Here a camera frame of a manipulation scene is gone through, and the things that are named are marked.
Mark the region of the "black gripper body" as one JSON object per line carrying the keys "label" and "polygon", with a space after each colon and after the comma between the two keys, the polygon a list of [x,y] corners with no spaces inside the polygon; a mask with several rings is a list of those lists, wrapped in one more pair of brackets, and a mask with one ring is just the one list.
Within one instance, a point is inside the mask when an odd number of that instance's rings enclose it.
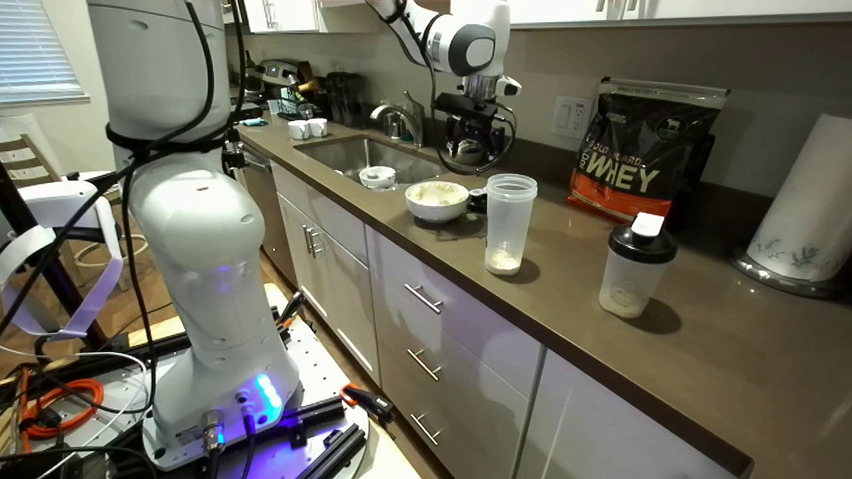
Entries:
{"label": "black gripper body", "polygon": [[439,94],[434,110],[449,118],[439,160],[449,171],[494,171],[514,147],[514,114],[498,102]]}

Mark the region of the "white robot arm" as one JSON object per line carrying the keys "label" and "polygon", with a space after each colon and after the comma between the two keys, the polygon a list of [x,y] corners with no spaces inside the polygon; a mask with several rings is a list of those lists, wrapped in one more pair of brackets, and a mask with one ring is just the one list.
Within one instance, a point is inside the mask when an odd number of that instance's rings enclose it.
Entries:
{"label": "white robot arm", "polygon": [[154,380],[142,422],[164,472],[262,433],[301,379],[262,283],[265,216],[222,171],[234,124],[220,0],[89,0],[108,138],[130,166],[125,204],[181,316],[189,349]]}

